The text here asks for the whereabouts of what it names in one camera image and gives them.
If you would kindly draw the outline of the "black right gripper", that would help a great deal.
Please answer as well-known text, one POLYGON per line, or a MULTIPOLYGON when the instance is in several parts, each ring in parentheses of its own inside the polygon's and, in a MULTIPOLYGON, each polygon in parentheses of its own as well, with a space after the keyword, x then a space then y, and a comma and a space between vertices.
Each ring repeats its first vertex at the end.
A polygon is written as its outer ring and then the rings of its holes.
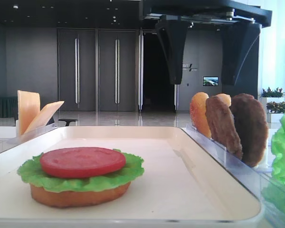
POLYGON ((233 0, 141 0, 139 17, 160 20, 155 30, 167 62, 172 85, 182 81, 183 53, 188 22, 233 24, 221 28, 221 82, 235 85, 244 61, 260 35, 270 27, 272 11, 233 0))

